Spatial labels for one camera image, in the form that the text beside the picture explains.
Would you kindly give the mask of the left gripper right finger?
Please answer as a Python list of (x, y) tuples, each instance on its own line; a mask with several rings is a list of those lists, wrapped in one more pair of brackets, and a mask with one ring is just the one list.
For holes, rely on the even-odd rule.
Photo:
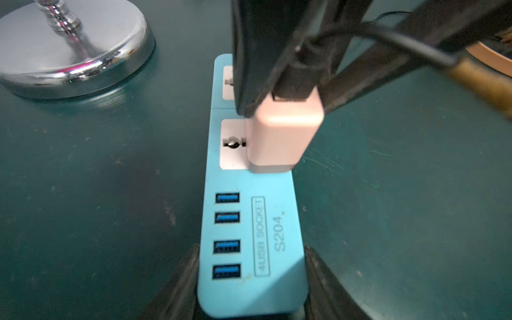
[(304, 247), (309, 293), (306, 319), (362, 319), (362, 309), (312, 247)]

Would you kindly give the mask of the orange desk fan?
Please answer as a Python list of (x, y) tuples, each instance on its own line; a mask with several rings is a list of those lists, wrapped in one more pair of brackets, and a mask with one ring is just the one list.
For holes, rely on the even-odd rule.
[(511, 77), (511, 27), (478, 41), (466, 51), (488, 67)]

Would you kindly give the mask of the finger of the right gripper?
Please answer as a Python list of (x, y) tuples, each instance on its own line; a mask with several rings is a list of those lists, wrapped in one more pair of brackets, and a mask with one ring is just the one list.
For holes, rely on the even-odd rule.
[[(510, 1), (424, 1), (395, 30), (448, 53), (511, 26)], [(378, 89), (424, 64), (375, 43), (319, 88), (326, 113)]]
[(327, 68), (307, 37), (322, 1), (232, 1), (237, 114), (250, 118), (272, 91), (304, 97)]

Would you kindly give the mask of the pink USB charger plug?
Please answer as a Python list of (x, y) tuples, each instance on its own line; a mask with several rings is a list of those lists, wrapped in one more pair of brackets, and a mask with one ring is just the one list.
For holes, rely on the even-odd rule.
[(299, 162), (325, 117), (318, 90), (303, 101), (268, 94), (245, 120), (247, 159), (253, 173), (286, 173)]

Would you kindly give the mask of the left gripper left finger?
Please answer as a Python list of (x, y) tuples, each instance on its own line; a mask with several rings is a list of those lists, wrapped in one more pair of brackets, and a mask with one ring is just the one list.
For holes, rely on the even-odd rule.
[(138, 319), (198, 319), (197, 282), (199, 245), (189, 250), (163, 289), (145, 307)]

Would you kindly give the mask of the chrome glass holder stand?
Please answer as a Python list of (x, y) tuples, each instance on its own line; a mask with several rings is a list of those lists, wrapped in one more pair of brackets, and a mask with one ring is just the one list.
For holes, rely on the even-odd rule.
[(30, 99), (89, 95), (131, 76), (154, 49), (130, 1), (34, 1), (1, 18), (1, 85)]

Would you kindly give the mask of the light blue power strip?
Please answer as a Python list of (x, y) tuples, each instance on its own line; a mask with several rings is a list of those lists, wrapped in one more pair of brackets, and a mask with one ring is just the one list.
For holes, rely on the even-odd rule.
[(245, 120), (227, 79), (232, 56), (215, 59), (197, 298), (217, 319), (299, 310), (308, 295), (305, 253), (291, 173), (255, 174)]

